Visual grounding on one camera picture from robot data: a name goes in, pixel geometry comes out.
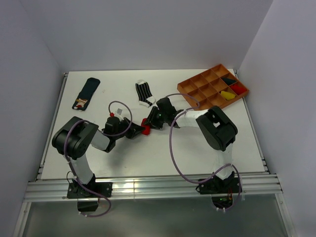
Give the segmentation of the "red Christmas sock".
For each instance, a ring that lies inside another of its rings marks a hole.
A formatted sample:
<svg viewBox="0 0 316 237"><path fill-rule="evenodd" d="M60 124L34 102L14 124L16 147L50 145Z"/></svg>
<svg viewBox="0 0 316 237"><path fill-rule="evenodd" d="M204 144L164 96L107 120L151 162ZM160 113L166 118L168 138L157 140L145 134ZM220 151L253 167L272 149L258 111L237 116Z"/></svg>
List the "red Christmas sock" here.
<svg viewBox="0 0 316 237"><path fill-rule="evenodd" d="M141 126L143 127L143 131L142 131L142 134L143 135L150 135L150 132L151 132L151 127L149 125L146 124L146 118L144 118L141 122Z"/></svg>

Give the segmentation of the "navy patterned sock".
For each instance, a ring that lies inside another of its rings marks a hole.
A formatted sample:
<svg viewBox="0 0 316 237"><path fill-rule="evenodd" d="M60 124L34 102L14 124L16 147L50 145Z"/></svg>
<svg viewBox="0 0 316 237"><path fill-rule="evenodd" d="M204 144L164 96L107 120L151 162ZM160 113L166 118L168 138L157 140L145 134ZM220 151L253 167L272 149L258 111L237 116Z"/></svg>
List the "navy patterned sock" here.
<svg viewBox="0 0 316 237"><path fill-rule="evenodd" d="M88 78L72 105L73 110L85 111L92 99L92 96L100 84L96 78Z"/></svg>

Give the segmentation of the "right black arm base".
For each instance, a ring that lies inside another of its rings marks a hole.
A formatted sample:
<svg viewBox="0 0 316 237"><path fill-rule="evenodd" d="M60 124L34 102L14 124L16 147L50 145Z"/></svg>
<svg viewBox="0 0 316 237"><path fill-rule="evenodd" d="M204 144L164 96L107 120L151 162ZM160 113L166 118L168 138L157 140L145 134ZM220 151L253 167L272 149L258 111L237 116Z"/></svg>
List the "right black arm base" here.
<svg viewBox="0 0 316 237"><path fill-rule="evenodd" d="M230 177L225 180L221 180L217 176L211 180L199 184L196 187L196 191L201 195L214 195L214 194L238 194L239 193L239 181L236 177Z"/></svg>

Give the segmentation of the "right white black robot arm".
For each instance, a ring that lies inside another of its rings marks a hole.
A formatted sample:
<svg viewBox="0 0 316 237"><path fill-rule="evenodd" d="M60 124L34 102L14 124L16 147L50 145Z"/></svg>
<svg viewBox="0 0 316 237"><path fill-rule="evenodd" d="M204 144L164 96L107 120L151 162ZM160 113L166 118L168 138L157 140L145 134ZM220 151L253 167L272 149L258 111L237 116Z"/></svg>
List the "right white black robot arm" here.
<svg viewBox="0 0 316 237"><path fill-rule="evenodd" d="M194 107L185 110L177 110L171 104L168 97L157 101L157 105L152 108L144 124L152 129L162 129L167 123L170 126L169 132L169 152L171 160L177 172L187 182L193 184L203 184L214 177L214 188L218 192L225 192L231 186L231 179L237 175L240 181L240 174L233 164L232 150L236 140L238 129L236 125L218 106L209 109L196 111ZM172 131L174 128L194 127L198 128L208 145L216 152L217 159L213 165L211 176L200 181L194 181L186 177L176 164L172 149Z"/></svg>

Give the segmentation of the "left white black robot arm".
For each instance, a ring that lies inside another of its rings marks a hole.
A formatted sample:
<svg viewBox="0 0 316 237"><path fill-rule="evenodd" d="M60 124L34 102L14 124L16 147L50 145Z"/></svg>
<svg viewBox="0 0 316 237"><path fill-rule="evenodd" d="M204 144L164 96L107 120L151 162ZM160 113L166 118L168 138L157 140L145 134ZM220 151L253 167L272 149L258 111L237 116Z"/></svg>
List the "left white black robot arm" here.
<svg viewBox="0 0 316 237"><path fill-rule="evenodd" d="M133 139L146 130L145 127L127 118L109 117L103 129L79 117L72 117L53 137L52 146L66 159L74 177L69 184L67 198L109 198L112 193L111 182L96 182L90 169L86 151L92 146L109 153L116 140L126 137Z"/></svg>

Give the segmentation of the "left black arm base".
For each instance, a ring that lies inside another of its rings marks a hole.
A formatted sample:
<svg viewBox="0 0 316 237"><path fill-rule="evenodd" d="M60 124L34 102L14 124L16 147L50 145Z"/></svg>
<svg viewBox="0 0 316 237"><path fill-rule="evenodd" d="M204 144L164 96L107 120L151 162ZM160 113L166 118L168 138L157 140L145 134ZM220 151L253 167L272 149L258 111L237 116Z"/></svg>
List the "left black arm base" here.
<svg viewBox="0 0 316 237"><path fill-rule="evenodd" d="M68 186L67 199L77 200L77 209L80 214L88 217L98 217L107 214L112 207L109 200L112 195L112 187L112 182L97 182L88 186L72 182ZM101 214L91 214L99 207L101 198L108 202L107 210Z"/></svg>

